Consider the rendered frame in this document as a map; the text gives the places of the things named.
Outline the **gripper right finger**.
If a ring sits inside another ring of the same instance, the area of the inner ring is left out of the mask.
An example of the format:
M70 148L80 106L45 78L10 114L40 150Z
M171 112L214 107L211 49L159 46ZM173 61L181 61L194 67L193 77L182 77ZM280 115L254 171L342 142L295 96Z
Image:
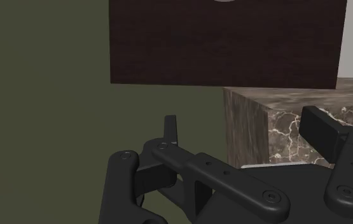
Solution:
M324 202L334 213L353 218L353 126L342 125L315 106L301 112L299 134L334 168Z

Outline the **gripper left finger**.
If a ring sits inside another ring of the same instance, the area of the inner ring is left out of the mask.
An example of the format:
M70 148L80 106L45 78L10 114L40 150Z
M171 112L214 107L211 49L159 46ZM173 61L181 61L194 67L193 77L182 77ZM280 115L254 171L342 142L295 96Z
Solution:
M281 190L206 154L182 149L176 116L164 118L163 137L149 141L141 166L133 150L108 160L98 224L168 224L142 207L144 194L158 190L183 210L192 223L204 214L213 193L220 193L266 223L287 220L291 208Z

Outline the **dark brown robot stand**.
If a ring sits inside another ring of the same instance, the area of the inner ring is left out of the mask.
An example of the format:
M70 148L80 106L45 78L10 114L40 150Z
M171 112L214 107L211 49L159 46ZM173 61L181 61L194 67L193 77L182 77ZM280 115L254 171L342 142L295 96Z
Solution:
M334 89L347 0L109 0L112 83Z

